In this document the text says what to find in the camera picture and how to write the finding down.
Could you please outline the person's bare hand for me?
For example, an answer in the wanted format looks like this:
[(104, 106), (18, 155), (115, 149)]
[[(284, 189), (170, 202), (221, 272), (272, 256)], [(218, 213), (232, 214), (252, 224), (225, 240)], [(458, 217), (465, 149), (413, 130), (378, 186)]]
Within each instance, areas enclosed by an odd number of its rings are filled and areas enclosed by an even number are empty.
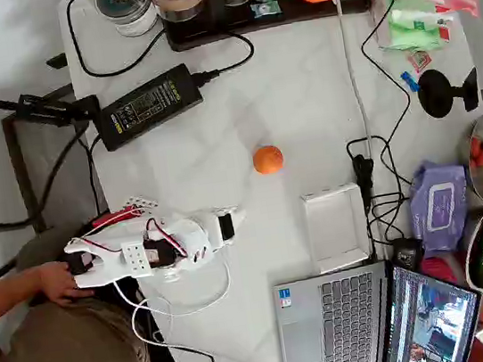
[(78, 287), (74, 275), (66, 262), (52, 261), (37, 268), (40, 288), (48, 300), (67, 306), (74, 300), (93, 297), (94, 291)]

